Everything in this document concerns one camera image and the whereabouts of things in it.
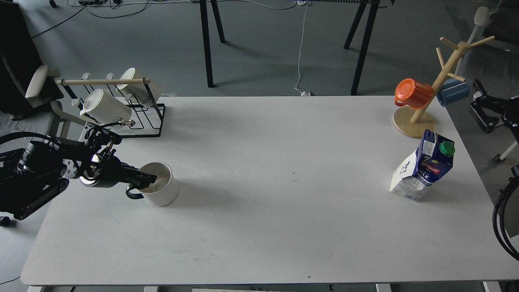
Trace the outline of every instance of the wooden mug tree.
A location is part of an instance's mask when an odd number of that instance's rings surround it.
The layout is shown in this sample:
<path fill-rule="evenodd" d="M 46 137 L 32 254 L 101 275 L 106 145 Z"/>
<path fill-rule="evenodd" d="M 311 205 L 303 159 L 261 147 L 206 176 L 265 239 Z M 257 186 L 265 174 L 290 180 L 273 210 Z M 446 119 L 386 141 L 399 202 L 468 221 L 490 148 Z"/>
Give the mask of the wooden mug tree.
<path fill-rule="evenodd" d="M 442 85 L 445 83 L 448 77 L 456 78 L 462 82 L 465 82 L 465 79 L 454 75 L 451 71 L 456 67 L 459 59 L 463 57 L 463 55 L 471 48 L 478 46 L 480 44 L 486 43 L 489 40 L 494 39 L 494 36 L 487 37 L 482 39 L 481 41 L 475 42 L 473 44 L 468 44 L 466 42 L 459 42 L 458 45 L 453 44 L 449 40 L 444 37 L 440 37 L 440 41 L 447 44 L 449 47 L 454 49 L 454 52 L 447 60 L 447 63 L 444 63 L 442 53 L 440 52 L 440 48 L 436 48 L 436 53 L 438 54 L 438 59 L 440 60 L 440 65 L 442 67 L 441 72 L 438 74 L 438 77 L 432 84 L 433 94 L 429 99 L 427 104 L 418 110 L 413 110 L 411 107 L 401 107 L 395 111 L 393 114 L 393 123 L 402 133 L 406 134 L 409 137 L 413 138 L 421 138 L 424 134 L 425 129 L 429 129 L 434 131 L 435 122 L 434 118 L 426 113 L 427 107 L 430 105 L 438 91 L 440 91 Z"/>

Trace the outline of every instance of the screw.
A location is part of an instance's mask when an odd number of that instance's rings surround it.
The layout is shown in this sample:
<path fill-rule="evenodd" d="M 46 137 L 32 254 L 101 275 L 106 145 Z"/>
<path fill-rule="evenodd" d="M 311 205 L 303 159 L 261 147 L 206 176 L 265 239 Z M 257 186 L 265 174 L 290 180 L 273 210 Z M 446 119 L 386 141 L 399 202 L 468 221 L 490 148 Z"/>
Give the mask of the screw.
<path fill-rule="evenodd" d="M 32 213 L 32 209 L 30 207 L 26 207 L 22 210 L 22 214 L 20 214 L 20 220 L 27 218 Z"/>
<path fill-rule="evenodd" d="M 61 185 L 60 185 L 60 193 L 63 192 L 67 187 L 69 186 L 69 181 L 64 181 Z"/>
<path fill-rule="evenodd" d="M 0 226 L 9 226 L 11 219 L 7 216 L 0 216 Z"/>

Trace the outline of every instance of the gray floor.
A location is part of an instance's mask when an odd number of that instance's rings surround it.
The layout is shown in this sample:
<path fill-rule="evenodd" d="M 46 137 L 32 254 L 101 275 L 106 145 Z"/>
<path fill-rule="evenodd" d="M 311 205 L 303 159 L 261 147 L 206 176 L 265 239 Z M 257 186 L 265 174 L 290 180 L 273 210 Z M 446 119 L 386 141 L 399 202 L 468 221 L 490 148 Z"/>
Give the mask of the gray floor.
<path fill-rule="evenodd" d="M 290 7 L 289 0 L 256 0 L 264 5 Z M 47 1 L 19 0 L 27 17 L 31 34 L 43 31 L 75 13 L 79 8 L 56 0 L 52 9 Z M 124 0 L 132 3 L 136 0 Z M 444 56 L 450 48 L 438 41 L 444 36 L 454 43 L 466 40 L 473 28 L 472 17 L 479 6 L 495 7 L 495 0 L 397 0 L 394 6 L 380 9 L 366 58 L 359 94 L 393 95 L 402 79 L 413 77 L 432 84 L 440 71 L 435 47 Z M 101 16 L 116 16 L 140 10 L 143 5 L 117 9 L 89 8 Z M 343 49 L 356 4 L 313 3 L 306 11 L 301 54 L 301 91 L 311 90 L 317 96 L 349 95 L 361 44 L 363 18 L 352 49 Z M 199 7 L 191 3 L 153 4 L 140 14 L 101 19 L 80 12 L 65 24 L 34 39 L 44 61 L 59 68 L 63 78 L 81 78 L 89 72 L 92 78 L 104 78 L 113 72 L 120 76 L 136 67 L 162 85 L 164 92 L 179 96 L 296 96 L 297 62 L 305 8 L 272 10 L 251 3 L 221 2 L 220 11 L 228 43 L 218 42 L 214 20 L 210 17 L 210 34 L 214 82 L 207 88 L 203 62 Z M 77 88 L 84 97 L 86 91 Z M 519 163 L 513 152 L 501 165 L 491 159 L 502 153 L 513 141 L 504 128 L 484 134 L 469 115 L 470 99 L 448 108 L 456 127 L 471 154 L 483 182 L 494 201 L 498 189 L 508 183 L 510 167 Z M 69 105 L 65 108 L 77 115 Z M 77 137 L 78 127 L 70 138 Z M 519 233 L 517 196 L 508 207 L 507 228 L 510 235 Z M 46 212 L 38 211 L 20 222 L 18 230 L 2 230 L 2 280 L 19 275 L 32 240 Z M 167 287 L 161 291 L 190 291 L 192 287 Z M 250 289 L 250 286 L 235 287 Z M 254 289 L 282 291 L 330 291 L 328 285 L 255 286 Z M 374 285 L 334 285 L 334 291 L 375 291 Z M 394 291 L 483 291 L 481 283 L 404 283 L 392 285 Z M 26 291 L 19 280 L 0 286 L 0 291 Z M 55 291 L 70 291 L 69 287 Z M 75 291 L 142 291 L 140 287 L 79 287 Z"/>

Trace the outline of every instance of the orange mug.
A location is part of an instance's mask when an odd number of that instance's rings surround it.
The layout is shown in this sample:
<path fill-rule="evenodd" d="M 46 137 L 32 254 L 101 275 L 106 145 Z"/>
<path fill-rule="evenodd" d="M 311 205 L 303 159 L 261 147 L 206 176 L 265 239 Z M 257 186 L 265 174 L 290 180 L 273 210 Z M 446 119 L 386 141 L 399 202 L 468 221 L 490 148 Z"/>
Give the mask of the orange mug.
<path fill-rule="evenodd" d="M 399 107 L 409 105 L 418 110 L 431 100 L 434 90 L 429 84 L 418 82 L 412 78 L 402 80 L 394 91 L 394 104 Z"/>

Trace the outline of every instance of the black table leg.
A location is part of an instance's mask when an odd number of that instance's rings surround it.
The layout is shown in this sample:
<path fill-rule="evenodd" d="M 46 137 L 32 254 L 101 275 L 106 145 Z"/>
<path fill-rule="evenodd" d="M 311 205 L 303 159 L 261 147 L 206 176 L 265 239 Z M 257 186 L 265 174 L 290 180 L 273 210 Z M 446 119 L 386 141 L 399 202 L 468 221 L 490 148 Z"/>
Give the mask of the black table leg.
<path fill-rule="evenodd" d="M 344 43 L 344 48 L 347 50 L 350 48 L 351 40 L 357 31 L 357 27 L 359 26 L 360 19 L 364 14 L 364 9 L 366 8 L 366 3 L 361 3 L 359 8 L 357 9 L 357 14 L 355 14 L 355 18 L 353 19 L 353 23 L 351 24 L 350 32 L 348 33 L 348 37 L 346 38 L 346 42 Z"/>
<path fill-rule="evenodd" d="M 213 84 L 213 66 L 211 64 L 211 44 L 209 43 L 209 24 L 207 19 L 207 1 L 200 0 L 200 19 L 202 21 L 203 52 L 206 58 L 207 87 Z"/>
<path fill-rule="evenodd" d="M 220 18 L 220 11 L 218 10 L 217 0 L 211 0 L 211 6 L 213 7 L 214 20 L 216 21 L 216 28 L 218 29 L 220 43 L 225 44 L 224 29 L 222 28 L 222 19 Z"/>
<path fill-rule="evenodd" d="M 367 47 L 370 45 L 371 32 L 373 31 L 373 24 L 377 16 L 378 3 L 370 4 L 370 12 L 367 16 L 366 29 L 364 37 L 362 38 L 362 45 L 360 47 L 359 58 L 357 59 L 357 68 L 355 69 L 355 76 L 353 76 L 353 84 L 351 85 L 351 95 L 357 95 L 359 88 L 360 76 L 362 75 L 362 68 L 366 59 Z"/>

